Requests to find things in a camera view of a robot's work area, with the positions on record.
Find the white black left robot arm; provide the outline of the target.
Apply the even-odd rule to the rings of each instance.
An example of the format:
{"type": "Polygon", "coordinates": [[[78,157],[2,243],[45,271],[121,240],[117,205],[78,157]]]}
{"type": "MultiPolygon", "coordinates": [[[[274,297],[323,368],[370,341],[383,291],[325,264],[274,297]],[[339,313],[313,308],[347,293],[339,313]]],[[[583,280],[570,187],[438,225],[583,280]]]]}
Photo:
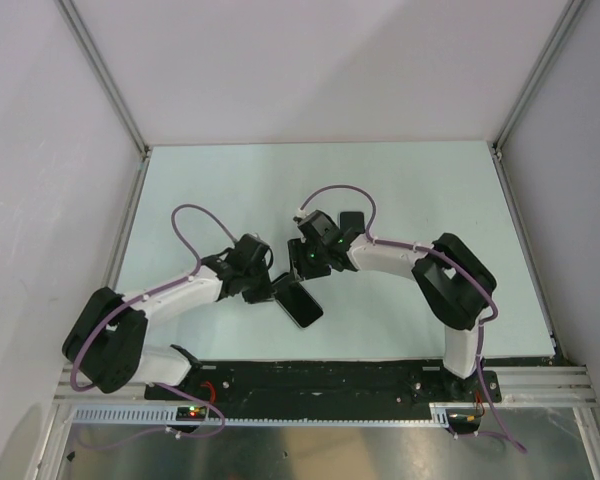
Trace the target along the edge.
{"type": "Polygon", "coordinates": [[[165,384],[181,399],[201,389],[201,363],[179,345],[146,343],[149,330],[197,307],[240,295],[248,304],[269,300],[273,287],[269,245],[251,234],[201,260],[196,270],[164,285],[122,295],[109,287],[88,299],[62,345],[73,364],[74,390],[104,394],[129,383],[165,384]]]}

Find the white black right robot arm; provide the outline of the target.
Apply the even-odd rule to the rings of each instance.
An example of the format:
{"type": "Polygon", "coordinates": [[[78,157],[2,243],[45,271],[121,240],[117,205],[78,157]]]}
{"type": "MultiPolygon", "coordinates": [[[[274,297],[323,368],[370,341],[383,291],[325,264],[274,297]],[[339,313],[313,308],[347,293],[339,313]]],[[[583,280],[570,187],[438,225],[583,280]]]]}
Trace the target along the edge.
{"type": "Polygon", "coordinates": [[[290,240],[288,249],[298,280],[371,271],[415,282],[445,326],[444,393],[463,401],[477,390],[480,328],[497,316],[492,298],[497,281],[459,237],[445,233],[430,245],[376,239],[357,228],[341,229],[320,210],[294,221],[301,236],[290,240]]]}

